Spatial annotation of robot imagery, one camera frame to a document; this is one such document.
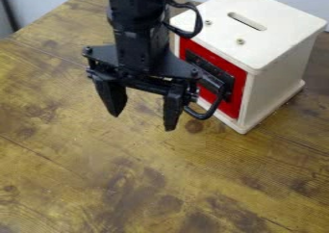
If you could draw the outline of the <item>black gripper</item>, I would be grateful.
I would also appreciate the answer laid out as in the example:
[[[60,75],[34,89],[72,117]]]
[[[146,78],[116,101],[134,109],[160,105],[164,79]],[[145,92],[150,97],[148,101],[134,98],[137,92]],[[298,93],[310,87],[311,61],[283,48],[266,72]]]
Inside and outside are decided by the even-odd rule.
[[[85,46],[86,75],[113,117],[125,107],[125,89],[164,96],[164,130],[176,129],[183,104],[196,101],[200,70],[179,59],[169,49],[168,32],[191,39],[200,28],[187,32],[173,26],[122,32],[114,30],[114,44]]]

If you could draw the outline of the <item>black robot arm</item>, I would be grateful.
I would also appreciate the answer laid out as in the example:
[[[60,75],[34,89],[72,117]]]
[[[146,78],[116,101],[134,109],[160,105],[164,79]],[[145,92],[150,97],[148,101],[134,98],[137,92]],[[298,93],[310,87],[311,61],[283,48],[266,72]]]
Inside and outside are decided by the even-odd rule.
[[[183,107],[195,100],[197,68],[179,59],[169,49],[169,35],[191,39],[203,29],[201,17],[195,17],[193,29],[184,31],[169,24],[169,9],[193,10],[195,6],[175,0],[109,0],[108,22],[114,44],[86,46],[85,73],[112,116],[118,116],[128,88],[163,96],[163,125],[176,128]]]

